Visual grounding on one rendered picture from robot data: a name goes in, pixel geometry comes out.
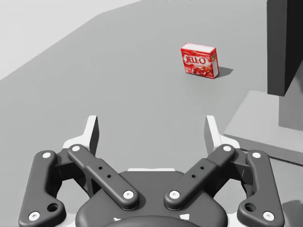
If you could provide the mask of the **red carton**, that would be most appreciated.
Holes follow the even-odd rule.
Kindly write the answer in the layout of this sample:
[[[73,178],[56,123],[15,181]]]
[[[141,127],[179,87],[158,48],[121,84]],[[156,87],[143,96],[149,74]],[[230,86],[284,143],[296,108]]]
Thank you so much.
[[[185,73],[214,79],[219,75],[215,47],[185,43],[180,48]]]

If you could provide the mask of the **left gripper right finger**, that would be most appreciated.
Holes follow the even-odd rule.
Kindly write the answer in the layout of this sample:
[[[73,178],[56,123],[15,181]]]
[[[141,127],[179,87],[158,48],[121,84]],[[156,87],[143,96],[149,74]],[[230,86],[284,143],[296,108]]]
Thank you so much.
[[[238,141],[219,133],[215,117],[205,118],[208,157],[200,159],[164,194],[169,210],[184,208],[199,192],[215,194],[229,179],[238,180],[246,193],[236,213],[247,227],[282,227],[285,224],[275,177],[267,153],[244,151]]]

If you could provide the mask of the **black screen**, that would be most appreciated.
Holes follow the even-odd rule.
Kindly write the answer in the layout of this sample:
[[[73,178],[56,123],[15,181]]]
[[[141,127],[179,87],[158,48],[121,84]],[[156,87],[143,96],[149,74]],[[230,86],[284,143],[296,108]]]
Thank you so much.
[[[303,60],[303,0],[267,0],[267,93],[285,96]]]

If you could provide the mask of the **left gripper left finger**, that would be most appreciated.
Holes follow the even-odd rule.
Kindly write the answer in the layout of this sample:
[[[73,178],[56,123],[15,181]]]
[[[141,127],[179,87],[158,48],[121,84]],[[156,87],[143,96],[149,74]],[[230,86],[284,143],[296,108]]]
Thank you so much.
[[[62,182],[74,179],[89,197],[102,189],[123,210],[139,206],[140,195],[103,159],[96,158],[98,118],[88,117],[82,135],[64,142],[59,153],[35,154],[21,206],[21,227],[55,227],[66,219],[64,204],[56,198]]]

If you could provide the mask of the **grey stand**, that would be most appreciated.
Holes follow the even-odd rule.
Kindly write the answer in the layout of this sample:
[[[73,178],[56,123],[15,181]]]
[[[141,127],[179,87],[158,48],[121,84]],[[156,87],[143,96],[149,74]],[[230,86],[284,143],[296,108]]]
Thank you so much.
[[[285,96],[250,91],[224,135],[243,149],[303,166],[303,65]]]

